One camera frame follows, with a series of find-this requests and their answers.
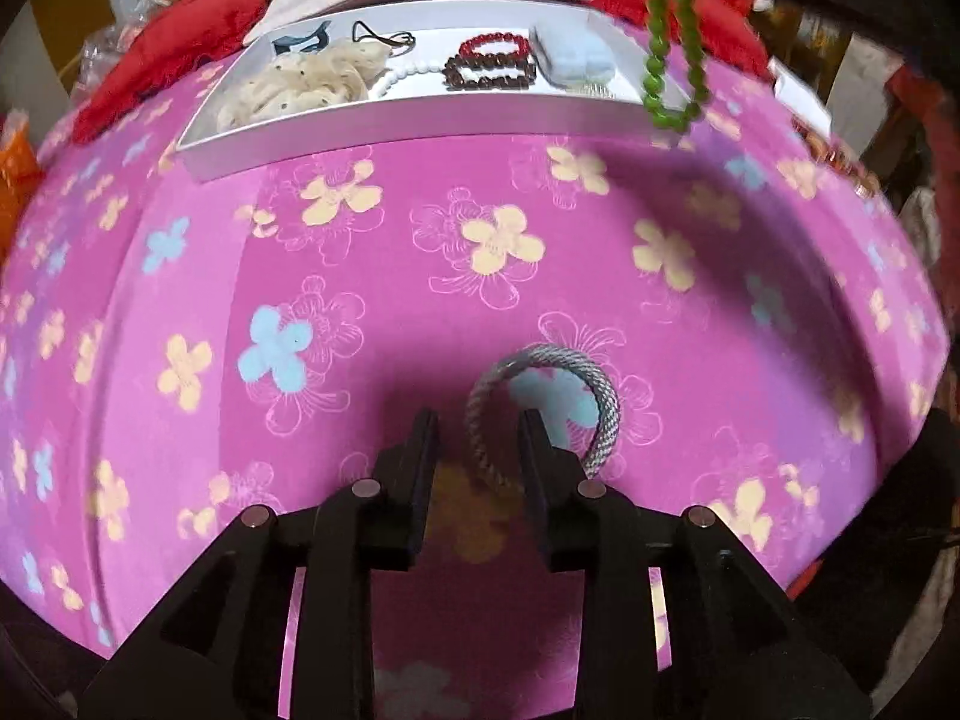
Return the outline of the light blue fuzzy clip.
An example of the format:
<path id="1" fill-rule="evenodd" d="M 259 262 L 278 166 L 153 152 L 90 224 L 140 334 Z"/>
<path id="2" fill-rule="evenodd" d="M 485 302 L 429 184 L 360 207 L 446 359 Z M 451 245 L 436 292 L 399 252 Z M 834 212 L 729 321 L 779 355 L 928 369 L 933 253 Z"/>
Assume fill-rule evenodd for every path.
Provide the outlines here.
<path id="1" fill-rule="evenodd" d="M 547 82 L 558 88 L 605 85 L 617 71 L 604 39 L 578 23 L 535 23 L 529 43 Z"/>

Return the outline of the cream dotted scrunchie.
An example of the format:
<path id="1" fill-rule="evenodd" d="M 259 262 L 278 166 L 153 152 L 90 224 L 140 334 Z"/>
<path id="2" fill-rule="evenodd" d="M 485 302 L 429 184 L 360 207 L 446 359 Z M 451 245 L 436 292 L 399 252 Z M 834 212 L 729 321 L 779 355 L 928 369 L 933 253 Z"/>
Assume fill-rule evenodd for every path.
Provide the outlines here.
<path id="1" fill-rule="evenodd" d="M 387 44 L 337 39 L 319 52 L 277 55 L 251 78 L 231 86 L 215 115 L 217 130 L 364 101 L 391 54 Z"/>

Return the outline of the blue hair claw clip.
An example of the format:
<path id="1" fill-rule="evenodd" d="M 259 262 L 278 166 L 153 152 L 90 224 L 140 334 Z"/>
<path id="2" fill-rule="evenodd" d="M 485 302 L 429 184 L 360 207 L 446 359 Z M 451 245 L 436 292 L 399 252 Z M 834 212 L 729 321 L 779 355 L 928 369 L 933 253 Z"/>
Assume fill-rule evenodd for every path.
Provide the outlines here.
<path id="1" fill-rule="evenodd" d="M 280 57 L 285 54 L 316 54 L 324 50 L 331 42 L 329 26 L 331 21 L 324 20 L 317 23 L 313 31 L 275 37 L 272 41 L 274 54 Z"/>

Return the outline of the white paper card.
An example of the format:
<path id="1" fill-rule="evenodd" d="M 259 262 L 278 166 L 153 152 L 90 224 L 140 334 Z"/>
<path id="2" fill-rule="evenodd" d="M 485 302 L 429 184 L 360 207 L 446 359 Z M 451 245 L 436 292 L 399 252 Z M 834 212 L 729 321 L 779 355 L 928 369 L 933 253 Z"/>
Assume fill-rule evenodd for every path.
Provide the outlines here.
<path id="1" fill-rule="evenodd" d="M 798 119 L 823 138 L 832 136 L 832 114 L 818 94 L 778 59 L 768 62 L 773 75 L 773 94 Z"/>

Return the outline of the snack packets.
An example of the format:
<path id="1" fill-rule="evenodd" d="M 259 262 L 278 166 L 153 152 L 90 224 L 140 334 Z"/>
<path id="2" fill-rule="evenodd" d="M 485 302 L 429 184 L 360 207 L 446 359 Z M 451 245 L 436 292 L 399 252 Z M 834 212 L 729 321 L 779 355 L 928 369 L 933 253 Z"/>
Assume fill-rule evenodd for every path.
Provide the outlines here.
<path id="1" fill-rule="evenodd" d="M 872 199 L 882 192 L 878 177 L 856 160 L 843 142 L 823 137 L 807 122 L 797 117 L 794 117 L 791 125 L 811 152 L 812 160 L 829 167 L 838 176 L 848 179 L 859 197 Z"/>

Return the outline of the pink floral bed sheet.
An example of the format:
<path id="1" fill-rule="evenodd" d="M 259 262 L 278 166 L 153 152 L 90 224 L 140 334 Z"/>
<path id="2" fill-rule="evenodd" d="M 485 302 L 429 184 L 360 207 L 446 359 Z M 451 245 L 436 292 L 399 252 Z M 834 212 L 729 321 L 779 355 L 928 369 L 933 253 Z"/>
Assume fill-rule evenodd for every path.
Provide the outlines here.
<path id="1" fill-rule="evenodd" d="M 519 349 L 619 394 L 601 478 L 704 505 L 882 668 L 950 523 L 934 410 L 949 332 L 896 216 L 814 161 L 788 111 L 713 64 L 678 140 L 371 143 L 199 182 L 176 149 L 213 64 L 96 142 L 63 130 L 2 271 L 2 712 L 67 715 L 151 606 L 252 505 L 320 504 L 416 415 L 439 422 L 415 567 L 373 577 L 381 718 L 571 707 L 581 574 L 483 479 L 470 387 Z"/>

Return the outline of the orange plastic basket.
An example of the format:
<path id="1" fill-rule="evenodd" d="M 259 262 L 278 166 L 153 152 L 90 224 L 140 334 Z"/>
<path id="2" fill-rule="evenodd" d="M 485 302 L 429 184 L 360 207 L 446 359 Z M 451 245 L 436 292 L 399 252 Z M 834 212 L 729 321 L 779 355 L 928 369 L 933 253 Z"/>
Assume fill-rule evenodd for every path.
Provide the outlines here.
<path id="1" fill-rule="evenodd" d="M 2 142 L 2 177 L 0 177 L 0 260 L 4 262 L 13 249 L 16 229 L 28 208 L 31 197 L 43 182 L 44 169 L 39 166 L 28 129 L 21 127 Z"/>

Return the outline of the white shallow box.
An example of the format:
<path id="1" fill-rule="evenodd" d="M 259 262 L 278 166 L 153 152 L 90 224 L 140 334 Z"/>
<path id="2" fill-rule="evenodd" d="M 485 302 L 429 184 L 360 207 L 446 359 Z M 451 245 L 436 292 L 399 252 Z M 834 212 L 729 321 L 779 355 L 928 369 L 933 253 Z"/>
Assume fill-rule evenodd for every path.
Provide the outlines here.
<path id="1" fill-rule="evenodd" d="M 305 110 L 218 132 L 215 115 L 231 86 L 275 57 L 272 41 L 313 31 L 329 20 L 329 37 L 348 39 L 361 21 L 379 34 L 408 31 L 415 46 L 387 62 L 400 80 L 366 101 Z M 449 91 L 439 69 L 467 37 L 503 31 L 527 36 L 535 23 L 578 23 L 607 43 L 617 71 L 607 93 L 579 94 L 537 78 L 527 91 Z M 656 135 L 641 103 L 646 47 L 600 11 L 545 0 L 420 0 L 314 16 L 259 37 L 220 78 L 184 128 L 176 153 L 205 182 L 304 154 L 376 143 L 454 135 Z"/>

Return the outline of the red frilled pillow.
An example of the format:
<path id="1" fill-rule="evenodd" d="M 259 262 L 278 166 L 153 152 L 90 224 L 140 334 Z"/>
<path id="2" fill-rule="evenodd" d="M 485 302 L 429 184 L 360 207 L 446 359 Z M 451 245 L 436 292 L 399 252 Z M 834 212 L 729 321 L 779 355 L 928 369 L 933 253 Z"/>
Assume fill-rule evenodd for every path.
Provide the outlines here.
<path id="1" fill-rule="evenodd" d="M 179 0 L 149 20 L 76 114 L 70 140 L 94 142 L 146 99 L 236 54 L 272 0 Z"/>

